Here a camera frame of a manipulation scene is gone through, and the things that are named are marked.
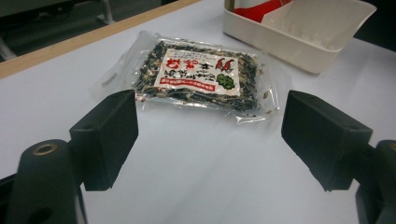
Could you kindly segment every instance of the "wooden table edge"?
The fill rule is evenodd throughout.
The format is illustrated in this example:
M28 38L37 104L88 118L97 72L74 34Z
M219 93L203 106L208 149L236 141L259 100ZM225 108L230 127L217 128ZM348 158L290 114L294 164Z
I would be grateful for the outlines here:
M165 14L171 13L183 7L187 7L199 1L201 0L178 0L174 3L157 7L150 11L132 16L131 18L125 19L123 21L118 21L114 24L101 27L86 34L78 35L43 49L24 54L15 59L2 62L0 63L0 79L9 77L37 64L46 62L72 50L79 49L95 41L117 34L146 21L161 17Z

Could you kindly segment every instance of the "white plastic container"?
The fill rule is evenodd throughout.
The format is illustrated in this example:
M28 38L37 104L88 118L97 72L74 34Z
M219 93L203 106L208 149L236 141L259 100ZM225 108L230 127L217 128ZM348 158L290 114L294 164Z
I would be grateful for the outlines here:
M224 2L223 30L305 71L328 69L350 38L376 11L359 0L293 0L264 16L262 23L233 13Z

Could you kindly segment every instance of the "food packet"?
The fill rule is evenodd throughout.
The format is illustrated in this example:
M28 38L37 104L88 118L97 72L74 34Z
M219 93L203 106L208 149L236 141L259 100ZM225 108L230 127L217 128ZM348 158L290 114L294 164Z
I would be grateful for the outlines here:
M95 85L95 95L133 89L136 100L233 114L237 123L266 120L279 109L268 55L141 32Z
M283 7L291 0L235 0L234 13L262 22L262 17L277 8Z

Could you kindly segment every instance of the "red and white bag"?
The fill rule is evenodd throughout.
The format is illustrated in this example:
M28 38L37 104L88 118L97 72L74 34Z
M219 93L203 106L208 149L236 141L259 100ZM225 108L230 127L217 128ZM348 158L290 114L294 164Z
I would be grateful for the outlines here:
M283 7L291 0L235 0L234 13L262 22L262 17L277 8Z

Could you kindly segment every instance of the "table surface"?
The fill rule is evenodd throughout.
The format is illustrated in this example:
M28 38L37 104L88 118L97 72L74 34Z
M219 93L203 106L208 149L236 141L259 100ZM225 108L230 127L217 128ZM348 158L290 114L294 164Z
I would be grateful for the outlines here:
M70 140L68 130L98 104L89 88L140 31L251 49L222 32L223 1L187 2L147 21L122 21L122 32L71 39L65 52L40 51L42 61L30 54L0 64L0 177L16 172L29 146ZM352 39L320 75L271 59L282 108L290 89L305 91L372 128L372 146L395 139L395 52ZM90 223L358 223L359 184L325 192L282 140L282 110L242 125L172 106L139 106L137 116L139 137L113 189L83 192Z

